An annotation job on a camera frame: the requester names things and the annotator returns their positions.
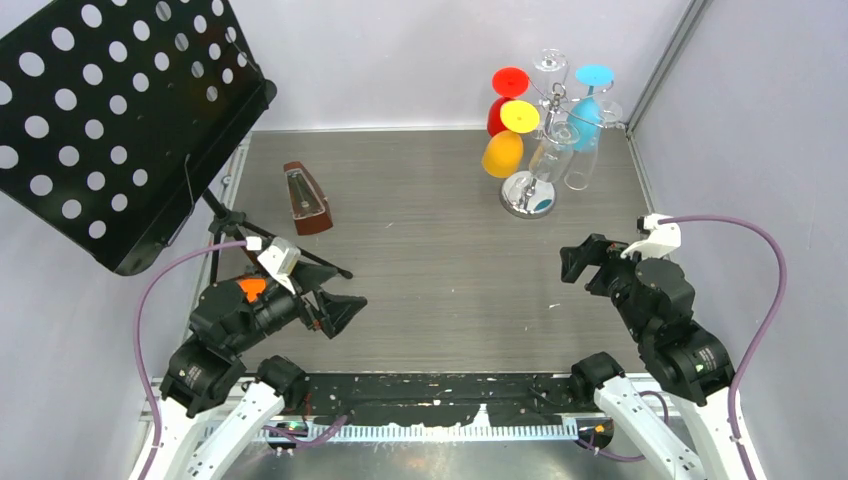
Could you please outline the yellow wine glass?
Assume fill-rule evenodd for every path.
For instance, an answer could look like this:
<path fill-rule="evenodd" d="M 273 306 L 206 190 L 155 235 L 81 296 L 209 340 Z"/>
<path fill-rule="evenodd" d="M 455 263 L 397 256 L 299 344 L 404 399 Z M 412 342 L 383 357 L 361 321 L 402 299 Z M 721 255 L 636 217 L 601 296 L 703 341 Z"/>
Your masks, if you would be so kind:
<path fill-rule="evenodd" d="M 531 103 L 507 97 L 496 100 L 488 112 L 490 140 L 481 160 L 484 171 L 500 179 L 515 173 L 524 155 L 523 136 L 539 123 L 540 114 Z"/>

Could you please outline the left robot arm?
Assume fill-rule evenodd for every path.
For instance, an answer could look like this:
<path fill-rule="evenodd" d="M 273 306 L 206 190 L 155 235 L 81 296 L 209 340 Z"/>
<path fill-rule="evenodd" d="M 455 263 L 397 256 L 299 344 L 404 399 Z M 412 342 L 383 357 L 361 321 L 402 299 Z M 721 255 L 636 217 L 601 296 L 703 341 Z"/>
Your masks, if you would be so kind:
<path fill-rule="evenodd" d="M 328 293 L 319 282 L 282 285 L 242 277 L 209 285 L 190 313 L 191 333 L 171 355 L 158 387 L 151 384 L 141 347 L 134 347 L 152 426 L 131 478 L 220 478 L 264 422 L 278 412 L 298 412 L 307 398 L 305 372 L 272 356 L 260 363 L 244 397 L 247 406 L 200 442 L 210 416 L 247 371 L 244 353 L 296 321 L 332 339 L 367 304 L 362 296 Z"/>

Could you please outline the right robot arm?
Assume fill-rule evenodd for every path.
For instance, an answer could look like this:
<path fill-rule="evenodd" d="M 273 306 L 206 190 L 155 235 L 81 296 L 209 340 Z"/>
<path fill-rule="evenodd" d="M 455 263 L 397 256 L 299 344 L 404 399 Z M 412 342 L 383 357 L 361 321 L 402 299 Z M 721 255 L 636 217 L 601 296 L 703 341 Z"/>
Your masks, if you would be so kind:
<path fill-rule="evenodd" d="M 606 352 L 571 368 L 567 395 L 584 410 L 601 409 L 664 479 L 762 479 L 756 449 L 731 395 L 741 371 L 720 340 L 693 317 L 694 287 L 668 259 L 682 236 L 671 224 L 632 244 L 591 234 L 561 248 L 561 280 L 574 283 L 588 266 L 597 272 L 586 290 L 618 311 L 647 372 L 678 408 L 695 446 L 686 444 L 647 405 L 623 368 Z"/>

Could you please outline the chrome wine glass rack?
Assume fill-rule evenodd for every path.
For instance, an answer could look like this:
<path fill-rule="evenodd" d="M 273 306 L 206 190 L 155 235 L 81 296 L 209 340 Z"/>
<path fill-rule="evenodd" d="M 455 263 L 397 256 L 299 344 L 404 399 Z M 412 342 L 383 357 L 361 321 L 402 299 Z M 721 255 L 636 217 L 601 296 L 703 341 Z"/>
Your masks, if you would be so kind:
<path fill-rule="evenodd" d="M 543 101 L 545 119 L 539 143 L 554 123 L 567 122 L 569 112 L 579 99 L 568 99 L 563 87 L 551 93 L 548 99 Z M 565 173 L 559 180 L 564 182 Z M 556 182 L 546 183 L 534 179 L 528 165 L 527 169 L 518 171 L 503 181 L 500 192 L 501 203 L 507 211 L 517 217 L 541 218 L 550 213 L 556 204 Z"/>

